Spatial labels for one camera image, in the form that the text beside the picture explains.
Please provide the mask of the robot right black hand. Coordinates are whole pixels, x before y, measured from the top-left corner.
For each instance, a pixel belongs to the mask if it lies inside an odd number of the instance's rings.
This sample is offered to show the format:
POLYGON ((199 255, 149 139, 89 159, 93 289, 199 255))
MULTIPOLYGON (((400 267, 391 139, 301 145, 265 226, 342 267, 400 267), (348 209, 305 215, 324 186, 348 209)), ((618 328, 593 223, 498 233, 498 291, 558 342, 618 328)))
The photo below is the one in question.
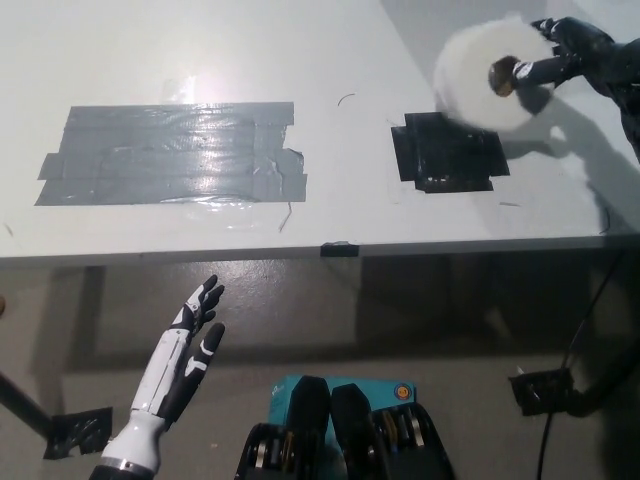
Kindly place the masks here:
POLYGON ((612 81, 608 80, 610 56, 615 41, 591 23, 573 17, 545 18, 530 23, 545 40, 555 44, 551 58, 518 61, 511 69, 514 89, 553 85, 555 88, 584 77, 600 95, 612 98, 612 81))

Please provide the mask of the robot left white black hand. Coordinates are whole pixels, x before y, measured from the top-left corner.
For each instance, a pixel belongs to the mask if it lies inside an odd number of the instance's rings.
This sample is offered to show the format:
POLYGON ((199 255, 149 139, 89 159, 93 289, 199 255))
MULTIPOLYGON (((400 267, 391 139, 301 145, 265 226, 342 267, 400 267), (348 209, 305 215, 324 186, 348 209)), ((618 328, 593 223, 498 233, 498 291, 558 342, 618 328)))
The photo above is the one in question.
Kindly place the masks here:
POLYGON ((201 384, 225 333, 214 320, 224 287, 213 275, 184 302, 151 355, 131 409, 177 422, 201 384))

